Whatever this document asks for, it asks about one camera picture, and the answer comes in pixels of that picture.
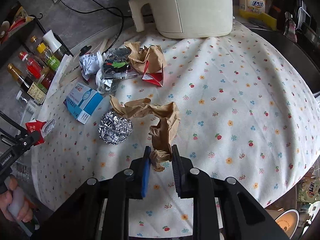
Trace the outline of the person's left hand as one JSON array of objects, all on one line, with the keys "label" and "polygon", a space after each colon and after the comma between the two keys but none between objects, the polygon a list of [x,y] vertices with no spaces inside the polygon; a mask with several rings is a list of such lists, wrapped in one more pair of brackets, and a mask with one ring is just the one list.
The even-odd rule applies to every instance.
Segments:
[{"label": "person's left hand", "polygon": [[33,218],[33,212],[29,207],[29,202],[25,200],[25,194],[14,176],[8,177],[7,190],[1,193],[1,211],[6,219],[24,223]]}]

